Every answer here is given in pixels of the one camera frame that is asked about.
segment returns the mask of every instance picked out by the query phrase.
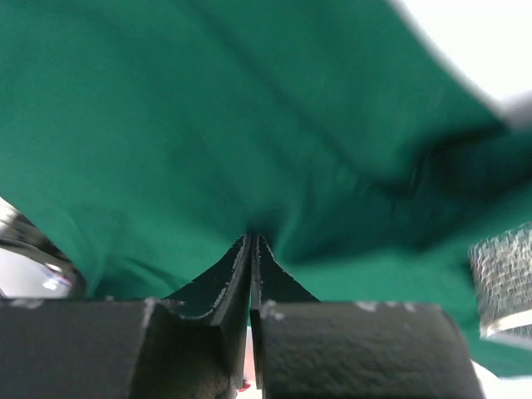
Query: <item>gray textured object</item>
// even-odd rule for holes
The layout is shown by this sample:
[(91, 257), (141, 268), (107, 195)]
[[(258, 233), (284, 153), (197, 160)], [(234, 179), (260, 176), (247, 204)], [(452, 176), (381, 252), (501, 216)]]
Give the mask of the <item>gray textured object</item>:
[(480, 337), (532, 350), (532, 222), (470, 248)]

